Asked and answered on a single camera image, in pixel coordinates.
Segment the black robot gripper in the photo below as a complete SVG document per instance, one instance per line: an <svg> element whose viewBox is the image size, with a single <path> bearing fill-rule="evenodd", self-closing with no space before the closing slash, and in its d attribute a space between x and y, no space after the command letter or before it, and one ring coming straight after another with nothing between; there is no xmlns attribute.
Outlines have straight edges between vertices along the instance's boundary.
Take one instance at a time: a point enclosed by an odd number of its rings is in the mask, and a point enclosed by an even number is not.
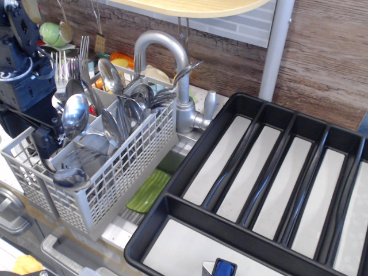
<svg viewBox="0 0 368 276"><path fill-rule="evenodd" d="M32 139L41 159L49 159L64 144L60 115L52 104L57 91L55 61L43 49L26 63L19 76L1 78L1 127L12 138L34 127Z"/></svg>

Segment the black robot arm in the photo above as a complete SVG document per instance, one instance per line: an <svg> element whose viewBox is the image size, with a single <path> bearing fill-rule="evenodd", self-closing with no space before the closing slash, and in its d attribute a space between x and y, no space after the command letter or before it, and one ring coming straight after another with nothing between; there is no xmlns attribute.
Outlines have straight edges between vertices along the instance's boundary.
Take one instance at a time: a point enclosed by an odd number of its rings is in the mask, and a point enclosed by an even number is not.
<svg viewBox="0 0 368 276"><path fill-rule="evenodd" d="M39 47L39 30L21 1L1 1L1 125L11 137L33 127L38 155L48 159L64 130L52 105L55 62Z"/></svg>

